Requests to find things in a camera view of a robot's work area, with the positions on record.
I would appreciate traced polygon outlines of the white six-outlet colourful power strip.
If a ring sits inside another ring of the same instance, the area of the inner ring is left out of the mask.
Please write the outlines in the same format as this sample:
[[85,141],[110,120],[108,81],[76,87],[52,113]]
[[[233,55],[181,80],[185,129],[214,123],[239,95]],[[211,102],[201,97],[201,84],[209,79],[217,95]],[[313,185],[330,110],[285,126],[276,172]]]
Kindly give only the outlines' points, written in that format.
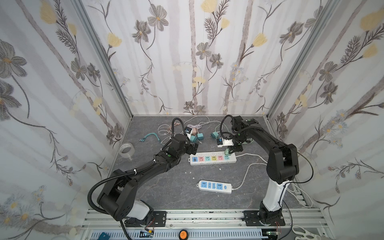
[[234,164],[237,162],[235,154],[226,155],[225,152],[204,152],[190,155],[189,163],[191,166],[215,165],[215,164]]

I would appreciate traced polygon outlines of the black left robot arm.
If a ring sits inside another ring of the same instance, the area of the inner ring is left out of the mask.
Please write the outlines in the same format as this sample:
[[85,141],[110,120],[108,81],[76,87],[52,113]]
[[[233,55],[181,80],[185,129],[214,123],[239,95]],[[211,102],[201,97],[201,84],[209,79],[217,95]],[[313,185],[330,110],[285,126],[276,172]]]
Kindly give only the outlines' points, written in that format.
[[113,217],[115,221],[129,218],[142,225],[149,224],[154,218],[154,210],[144,201],[136,199],[138,189],[177,166],[183,155],[196,154],[198,146],[186,135],[175,135],[148,163],[130,171],[115,170],[110,177],[92,186],[87,195],[89,206]]

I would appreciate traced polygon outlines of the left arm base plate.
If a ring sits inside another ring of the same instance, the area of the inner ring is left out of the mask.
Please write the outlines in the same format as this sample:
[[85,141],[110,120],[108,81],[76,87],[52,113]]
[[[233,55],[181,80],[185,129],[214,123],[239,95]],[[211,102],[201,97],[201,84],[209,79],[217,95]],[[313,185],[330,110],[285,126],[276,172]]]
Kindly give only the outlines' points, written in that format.
[[165,227],[167,220],[167,212],[166,211],[149,211],[146,217],[142,220],[138,220],[135,218],[125,219],[124,225],[127,228],[133,227]]

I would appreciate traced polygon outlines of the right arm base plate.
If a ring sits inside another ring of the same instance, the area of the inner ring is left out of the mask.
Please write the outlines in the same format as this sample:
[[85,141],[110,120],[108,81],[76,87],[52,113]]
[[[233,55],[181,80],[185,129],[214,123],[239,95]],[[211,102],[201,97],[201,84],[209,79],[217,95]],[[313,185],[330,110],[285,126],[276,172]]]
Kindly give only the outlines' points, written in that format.
[[244,211],[242,221],[246,223],[247,227],[283,227],[286,225],[285,219],[282,214],[282,209],[274,212],[262,210]]

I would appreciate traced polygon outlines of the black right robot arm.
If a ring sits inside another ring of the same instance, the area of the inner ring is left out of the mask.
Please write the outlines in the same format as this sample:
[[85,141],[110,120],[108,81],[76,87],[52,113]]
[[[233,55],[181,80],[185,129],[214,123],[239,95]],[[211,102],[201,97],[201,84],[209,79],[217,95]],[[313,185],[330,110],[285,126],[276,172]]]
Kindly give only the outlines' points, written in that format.
[[254,119],[244,120],[240,116],[230,118],[233,145],[228,147],[229,154],[242,152],[243,143],[251,138],[269,155],[266,171],[270,180],[267,193],[260,203],[258,219],[263,225],[270,225],[281,219],[287,187],[299,173],[297,148],[275,138]]

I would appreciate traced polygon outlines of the white power strip blue outlets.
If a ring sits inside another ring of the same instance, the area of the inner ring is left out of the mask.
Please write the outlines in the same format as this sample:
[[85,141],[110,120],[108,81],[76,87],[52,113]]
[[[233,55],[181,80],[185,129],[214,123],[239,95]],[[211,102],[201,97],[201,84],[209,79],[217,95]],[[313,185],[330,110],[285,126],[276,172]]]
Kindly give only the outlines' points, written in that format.
[[233,190],[232,185],[229,183],[214,182],[207,180],[200,180],[197,184],[197,187],[201,191],[215,192],[221,194],[231,194]]

